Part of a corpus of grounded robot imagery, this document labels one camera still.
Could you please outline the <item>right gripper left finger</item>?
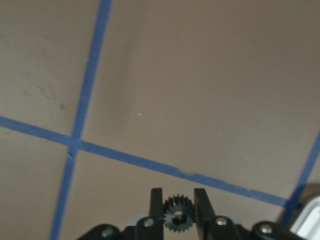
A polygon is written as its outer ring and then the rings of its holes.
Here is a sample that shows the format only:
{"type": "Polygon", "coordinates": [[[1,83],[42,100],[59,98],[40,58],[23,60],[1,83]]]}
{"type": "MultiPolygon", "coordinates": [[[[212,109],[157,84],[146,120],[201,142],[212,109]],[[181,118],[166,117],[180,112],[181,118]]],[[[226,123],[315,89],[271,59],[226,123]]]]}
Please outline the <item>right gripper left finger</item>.
{"type": "Polygon", "coordinates": [[[137,240],[164,239],[164,208],[162,188],[152,188],[148,216],[141,218],[136,224],[137,240]]]}

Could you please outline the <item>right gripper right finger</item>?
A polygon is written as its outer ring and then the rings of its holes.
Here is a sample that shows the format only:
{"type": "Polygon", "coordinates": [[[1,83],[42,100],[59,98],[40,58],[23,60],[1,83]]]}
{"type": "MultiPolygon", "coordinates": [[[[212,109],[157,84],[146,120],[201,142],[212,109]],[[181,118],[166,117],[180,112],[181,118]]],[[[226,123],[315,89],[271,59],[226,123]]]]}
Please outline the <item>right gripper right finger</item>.
{"type": "Polygon", "coordinates": [[[194,189],[195,223],[200,240],[237,240],[233,221],[216,215],[204,188],[194,189]]]}

